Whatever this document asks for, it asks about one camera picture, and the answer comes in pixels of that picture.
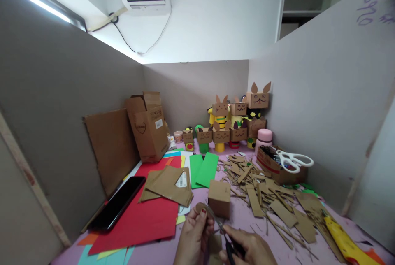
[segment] smartphone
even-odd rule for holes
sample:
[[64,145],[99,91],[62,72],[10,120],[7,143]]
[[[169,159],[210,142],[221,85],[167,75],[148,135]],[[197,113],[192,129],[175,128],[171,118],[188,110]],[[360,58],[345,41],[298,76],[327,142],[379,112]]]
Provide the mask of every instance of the smartphone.
[[89,224],[88,230],[109,232],[145,183],[145,177],[130,177]]

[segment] sticker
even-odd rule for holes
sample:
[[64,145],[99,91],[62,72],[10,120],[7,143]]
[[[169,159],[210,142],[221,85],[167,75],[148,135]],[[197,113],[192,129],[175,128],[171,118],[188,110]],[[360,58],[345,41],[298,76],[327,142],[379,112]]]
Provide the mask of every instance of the sticker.
[[155,127],[156,129],[160,128],[163,126],[163,121],[162,119],[159,119],[158,121],[155,122]]
[[183,172],[178,181],[176,182],[176,186],[179,188],[186,187],[186,173]]

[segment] table surface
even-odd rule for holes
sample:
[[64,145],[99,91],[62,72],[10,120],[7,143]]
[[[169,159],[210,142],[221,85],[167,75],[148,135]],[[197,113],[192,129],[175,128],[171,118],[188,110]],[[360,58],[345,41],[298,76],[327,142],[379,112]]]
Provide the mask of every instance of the table surface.
[[[184,144],[177,144],[177,148],[181,148]],[[232,150],[228,145],[225,146],[225,152],[217,153],[214,150],[214,144],[210,144],[210,152],[218,154],[220,159],[226,160],[226,155],[237,154],[237,151],[241,151],[247,155],[248,159],[253,158],[255,161],[254,151],[248,149],[245,142],[241,142],[240,148],[238,150]],[[195,139],[195,150],[194,153],[200,154],[199,145]],[[216,173],[215,179],[220,180],[226,174],[222,171]],[[195,206],[199,202],[206,202],[208,196],[207,188],[199,188],[193,190],[193,199],[191,206]],[[294,249],[290,250],[285,244],[284,240],[281,238],[280,234],[275,230],[271,223],[266,224],[266,219],[255,218],[251,208],[247,207],[247,204],[240,198],[231,197],[230,199],[230,220],[225,223],[231,225],[235,228],[243,229],[247,232],[259,234],[270,246],[278,265],[281,264],[297,264],[300,265],[297,258],[303,265],[309,264],[320,264],[320,265],[333,265],[340,264],[336,259],[332,250],[329,248],[328,244],[321,236],[319,232],[316,235],[317,242],[310,244],[309,247],[311,251],[319,258],[319,261],[311,258],[308,251],[300,246],[300,244],[293,241]],[[335,220],[343,227],[343,229],[348,233],[348,235],[354,241],[368,240],[373,244],[375,252],[383,259],[383,261],[389,264],[395,264],[395,257],[387,252],[380,244],[370,238],[366,233],[364,233],[353,221],[350,219],[339,216],[335,211],[333,211],[329,206],[325,205],[327,210],[335,218]],[[299,210],[303,210],[300,205],[297,206]],[[271,214],[271,218],[281,225],[283,222],[274,214]],[[173,264],[174,256],[176,253],[178,240],[180,237],[181,229],[183,223],[176,226],[176,235],[171,240],[165,241],[155,241],[146,244],[141,244],[135,247],[133,254],[129,260],[128,265],[171,265]],[[268,236],[266,236],[266,227],[268,226]],[[292,228],[291,232],[296,235],[299,234],[296,228]],[[61,253],[56,259],[54,259],[52,265],[77,265],[81,257],[84,246],[77,246],[77,243],[87,235],[87,232],[82,234],[78,240],[67,250]],[[225,248],[225,240],[222,237],[222,245]],[[364,251],[368,251],[371,247],[365,244],[358,244],[360,248]]]

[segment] red paper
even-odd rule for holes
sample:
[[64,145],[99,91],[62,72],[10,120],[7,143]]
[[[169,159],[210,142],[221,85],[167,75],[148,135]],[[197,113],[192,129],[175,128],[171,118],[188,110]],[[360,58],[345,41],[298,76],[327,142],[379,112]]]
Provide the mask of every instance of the red paper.
[[[171,166],[181,167],[181,156],[171,158]],[[148,172],[163,170],[168,160],[169,158],[163,158],[158,163],[143,163],[136,176],[147,178]],[[143,189],[140,189],[111,232],[97,238],[88,255],[175,235],[178,204],[166,198],[138,203]]]

